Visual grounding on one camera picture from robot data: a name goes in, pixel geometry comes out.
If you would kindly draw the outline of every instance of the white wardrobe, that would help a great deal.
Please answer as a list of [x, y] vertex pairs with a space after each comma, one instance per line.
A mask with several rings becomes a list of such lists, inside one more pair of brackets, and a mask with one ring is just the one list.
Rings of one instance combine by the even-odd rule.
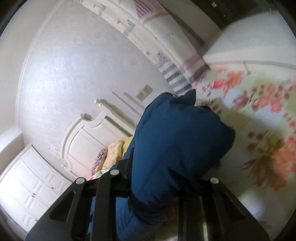
[[0, 205], [29, 232], [70, 185], [29, 145], [0, 176]]

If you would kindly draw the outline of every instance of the white wall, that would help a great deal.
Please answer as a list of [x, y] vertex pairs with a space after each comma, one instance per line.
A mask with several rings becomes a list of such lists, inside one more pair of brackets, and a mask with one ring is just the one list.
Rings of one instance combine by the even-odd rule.
[[160, 93], [173, 91], [132, 42], [73, 0], [65, 0], [51, 12], [31, 47], [22, 76], [18, 127], [25, 145], [32, 143], [64, 175], [50, 145], [61, 150], [66, 130], [81, 113], [98, 116], [95, 99], [105, 99], [137, 122], [140, 115], [112, 91], [138, 112], [143, 110], [124, 92], [135, 98], [148, 84], [153, 92], [141, 103], [145, 107]]
[[280, 13], [269, 11], [230, 24], [203, 58], [207, 63], [255, 60], [296, 65], [296, 38]]
[[204, 41], [219, 32], [219, 27], [190, 0], [158, 0], [160, 4], [176, 14]]
[[0, 37], [0, 135], [15, 126], [15, 103], [22, 66], [30, 43], [57, 0], [29, 0]]
[[0, 173], [24, 149], [22, 131], [12, 127], [0, 135]]

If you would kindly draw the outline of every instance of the floral blanket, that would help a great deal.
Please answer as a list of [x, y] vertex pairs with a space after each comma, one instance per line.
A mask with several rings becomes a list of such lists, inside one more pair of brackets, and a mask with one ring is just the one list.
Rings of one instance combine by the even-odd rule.
[[[193, 87], [196, 105], [236, 131], [233, 148], [204, 178], [218, 177], [273, 240], [296, 207], [296, 70], [212, 65]], [[147, 240], [175, 241], [177, 232], [175, 217]]]

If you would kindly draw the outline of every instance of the light switch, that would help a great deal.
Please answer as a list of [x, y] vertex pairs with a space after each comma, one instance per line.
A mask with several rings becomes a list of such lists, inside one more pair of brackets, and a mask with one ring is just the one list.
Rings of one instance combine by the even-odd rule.
[[149, 85], [145, 85], [145, 87], [140, 91], [139, 94], [136, 95], [136, 98], [143, 102], [151, 93], [153, 89]]

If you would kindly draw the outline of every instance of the curtain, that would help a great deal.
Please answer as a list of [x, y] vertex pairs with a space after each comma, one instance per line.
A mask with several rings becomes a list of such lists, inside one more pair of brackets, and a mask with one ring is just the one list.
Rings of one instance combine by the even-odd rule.
[[155, 64], [177, 95], [208, 70], [179, 25], [156, 0], [76, 0], [98, 14]]

